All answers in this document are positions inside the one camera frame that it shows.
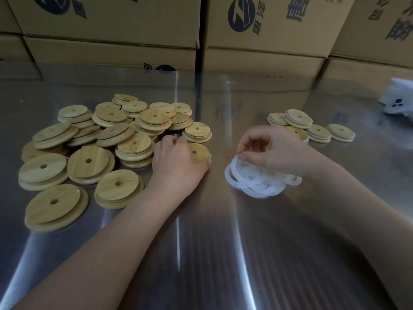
hand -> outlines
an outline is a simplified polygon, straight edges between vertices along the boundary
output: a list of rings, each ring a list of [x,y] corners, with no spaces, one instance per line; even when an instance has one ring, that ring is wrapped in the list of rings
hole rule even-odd
[[[185,137],[166,135],[155,145],[148,188],[165,192],[168,198],[181,203],[198,186],[210,163],[211,159],[192,162]]]
[[[237,154],[248,163],[298,176],[311,176],[329,161],[284,127],[276,125],[248,129],[238,142]]]

stacked cardboard boxes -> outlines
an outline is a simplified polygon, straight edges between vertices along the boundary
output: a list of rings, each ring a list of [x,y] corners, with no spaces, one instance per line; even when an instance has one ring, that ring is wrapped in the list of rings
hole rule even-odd
[[[354,0],[209,0],[205,72],[314,79]]]
[[[371,97],[392,77],[413,79],[411,31],[413,0],[355,0],[321,78],[359,83]]]
[[[8,0],[38,63],[192,70],[200,0]]]
[[[21,36],[22,30],[8,5],[0,0],[0,78],[38,78],[36,69],[29,65],[31,57]]]

stainless steel table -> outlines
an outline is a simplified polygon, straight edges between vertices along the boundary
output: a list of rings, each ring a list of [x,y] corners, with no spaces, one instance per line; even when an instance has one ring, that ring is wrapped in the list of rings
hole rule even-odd
[[[69,227],[31,233],[23,217],[36,193],[17,183],[21,148],[37,130],[57,122],[60,108],[84,104],[93,110],[115,93],[136,95],[148,103],[185,102],[194,110],[194,121],[213,131],[205,143],[213,155],[211,170],[159,231],[121,309],[395,308],[322,196],[314,195],[305,179],[278,196],[256,200],[232,189],[223,176],[248,127],[266,124],[270,112],[302,109],[317,124],[338,123],[354,130],[357,136],[350,144],[332,140],[310,146],[413,218],[412,124],[381,113],[377,98],[358,96],[348,82],[312,86],[303,79],[134,68],[40,69],[45,79],[0,80],[0,310],[11,308],[119,213],[99,207],[92,198]],[[137,172],[149,181],[150,167]],[[85,186],[90,196],[95,186]]]

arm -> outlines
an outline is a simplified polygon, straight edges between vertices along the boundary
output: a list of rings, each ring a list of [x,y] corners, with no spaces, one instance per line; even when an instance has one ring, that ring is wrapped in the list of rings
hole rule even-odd
[[[279,126],[256,126],[240,159],[312,180],[399,309],[413,309],[413,226],[344,168]]]
[[[148,187],[15,309],[116,309],[158,230],[209,164],[191,162],[184,137],[164,136],[155,146]]]

forearm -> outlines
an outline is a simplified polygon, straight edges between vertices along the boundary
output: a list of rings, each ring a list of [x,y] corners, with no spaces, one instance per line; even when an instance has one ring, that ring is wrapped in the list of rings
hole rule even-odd
[[[399,309],[413,308],[413,226],[344,168],[328,161],[315,176],[342,226]]]
[[[178,204],[145,189],[16,309],[116,309],[150,243]]]

